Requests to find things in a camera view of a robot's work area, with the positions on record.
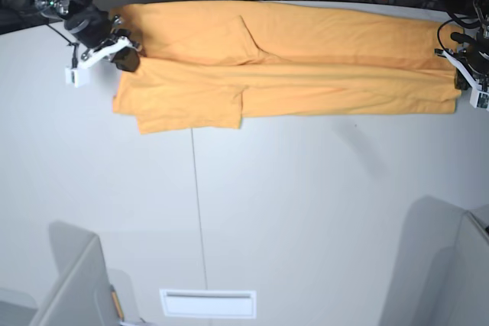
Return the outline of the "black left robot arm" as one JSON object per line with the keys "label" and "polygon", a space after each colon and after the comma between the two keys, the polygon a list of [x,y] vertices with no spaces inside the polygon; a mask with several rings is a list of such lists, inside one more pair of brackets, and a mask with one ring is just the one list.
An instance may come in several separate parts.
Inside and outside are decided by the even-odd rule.
{"label": "black left robot arm", "polygon": [[441,45],[436,51],[457,69],[455,87],[471,90],[482,101],[488,99],[488,0],[439,0],[449,20],[462,32],[453,31],[454,47]]}

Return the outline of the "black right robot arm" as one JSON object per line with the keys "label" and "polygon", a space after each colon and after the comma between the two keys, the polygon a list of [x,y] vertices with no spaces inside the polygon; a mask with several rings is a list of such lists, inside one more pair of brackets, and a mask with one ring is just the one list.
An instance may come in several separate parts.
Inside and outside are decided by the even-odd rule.
{"label": "black right robot arm", "polygon": [[93,0],[34,0],[34,5],[43,17],[62,21],[75,38],[69,42],[72,69],[88,69],[102,60],[130,73],[139,67],[141,44],[122,27],[121,15],[101,10]]}

